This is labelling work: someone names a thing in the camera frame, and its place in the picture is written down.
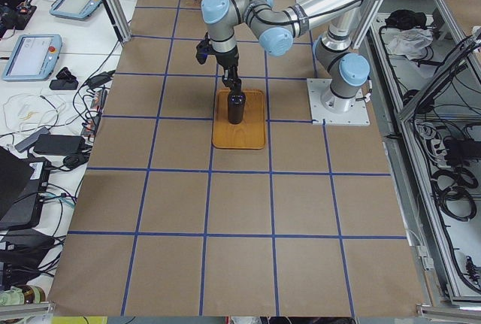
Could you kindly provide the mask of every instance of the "tablet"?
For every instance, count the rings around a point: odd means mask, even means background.
[[[85,20],[101,4],[101,0],[58,0],[50,14],[71,20]]]
[[[2,80],[46,80],[55,68],[61,48],[60,35],[21,35],[8,59]]]

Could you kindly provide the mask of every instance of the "floor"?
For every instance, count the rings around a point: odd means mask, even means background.
[[[276,0],[277,8],[294,0]],[[377,130],[313,126],[299,38],[239,75],[267,97],[263,150],[211,144],[215,60],[186,0],[138,0],[50,300],[59,315],[414,316],[423,302]]]

